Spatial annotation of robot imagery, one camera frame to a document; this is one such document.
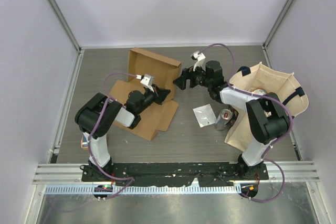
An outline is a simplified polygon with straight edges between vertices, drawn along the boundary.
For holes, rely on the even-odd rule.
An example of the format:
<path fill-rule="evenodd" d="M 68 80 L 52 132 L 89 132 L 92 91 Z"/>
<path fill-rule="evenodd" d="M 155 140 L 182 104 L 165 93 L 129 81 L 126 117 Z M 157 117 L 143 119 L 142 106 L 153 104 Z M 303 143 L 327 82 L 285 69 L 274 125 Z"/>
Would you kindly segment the brown cardboard box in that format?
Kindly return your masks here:
<path fill-rule="evenodd" d="M 180 73 L 181 62 L 141 48 L 129 52 L 128 80 L 118 80 L 110 94 L 135 116 L 130 127 L 114 121 L 113 125 L 148 141 L 159 131 L 168 130 L 179 106 L 173 100 L 173 81 Z"/>

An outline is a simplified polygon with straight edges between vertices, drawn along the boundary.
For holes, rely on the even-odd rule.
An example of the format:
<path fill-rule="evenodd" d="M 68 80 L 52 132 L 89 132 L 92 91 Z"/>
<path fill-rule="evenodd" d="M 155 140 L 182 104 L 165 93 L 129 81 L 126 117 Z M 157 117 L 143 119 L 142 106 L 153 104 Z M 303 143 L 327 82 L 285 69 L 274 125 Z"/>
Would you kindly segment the clear plastic sachet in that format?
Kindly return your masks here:
<path fill-rule="evenodd" d="M 200 127 L 215 124 L 216 116 L 210 104 L 194 108 L 193 112 Z"/>

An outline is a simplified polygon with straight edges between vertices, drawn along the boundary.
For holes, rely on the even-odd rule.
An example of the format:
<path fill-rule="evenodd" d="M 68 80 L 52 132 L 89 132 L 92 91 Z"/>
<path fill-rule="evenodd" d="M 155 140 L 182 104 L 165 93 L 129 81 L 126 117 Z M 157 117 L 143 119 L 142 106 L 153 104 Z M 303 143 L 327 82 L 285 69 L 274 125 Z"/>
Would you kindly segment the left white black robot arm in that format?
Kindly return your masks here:
<path fill-rule="evenodd" d="M 89 168 L 98 180 L 115 179 L 113 161 L 107 147 L 107 132 L 113 122 L 134 129 L 141 121 L 140 114 L 156 103 L 161 105 L 170 90 L 153 85 L 145 92 L 131 91 L 125 104 L 97 93 L 76 114 L 75 123 L 83 134 L 83 141 L 89 150 Z"/>

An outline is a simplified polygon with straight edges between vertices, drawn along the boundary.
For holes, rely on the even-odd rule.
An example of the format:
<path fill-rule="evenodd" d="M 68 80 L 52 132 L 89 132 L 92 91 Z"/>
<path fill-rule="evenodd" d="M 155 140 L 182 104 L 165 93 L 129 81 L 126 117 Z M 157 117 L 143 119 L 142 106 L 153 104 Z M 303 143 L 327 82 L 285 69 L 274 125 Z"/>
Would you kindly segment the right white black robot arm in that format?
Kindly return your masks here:
<path fill-rule="evenodd" d="M 173 83 L 185 90 L 187 80 L 190 81 L 190 88 L 206 87 L 213 100 L 247 113 L 252 137 L 247 149 L 238 157 L 236 174 L 242 179 L 250 179 L 263 163 L 265 151 L 289 130 L 292 117 L 275 93 L 257 95 L 225 81 L 218 61 L 208 61 L 205 69 L 200 66 L 184 68 Z"/>

